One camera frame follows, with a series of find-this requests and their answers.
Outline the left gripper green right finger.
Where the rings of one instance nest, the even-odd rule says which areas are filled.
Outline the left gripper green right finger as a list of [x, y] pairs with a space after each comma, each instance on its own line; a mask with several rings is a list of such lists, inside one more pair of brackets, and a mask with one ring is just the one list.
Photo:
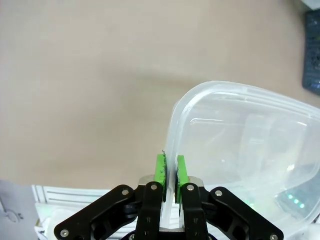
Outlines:
[[282, 240], [284, 233], [227, 188], [206, 190], [201, 179], [188, 176], [185, 158], [177, 157], [175, 201], [183, 215], [187, 240], [214, 240], [208, 225], [229, 240]]

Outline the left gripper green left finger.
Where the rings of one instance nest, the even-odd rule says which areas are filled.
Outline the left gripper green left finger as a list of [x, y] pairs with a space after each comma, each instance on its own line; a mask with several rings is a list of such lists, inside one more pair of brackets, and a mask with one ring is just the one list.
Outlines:
[[158, 154], [155, 173], [139, 180], [136, 189], [121, 184], [57, 224], [58, 240], [106, 240], [120, 228], [136, 222], [135, 239], [155, 240], [166, 201], [167, 160]]

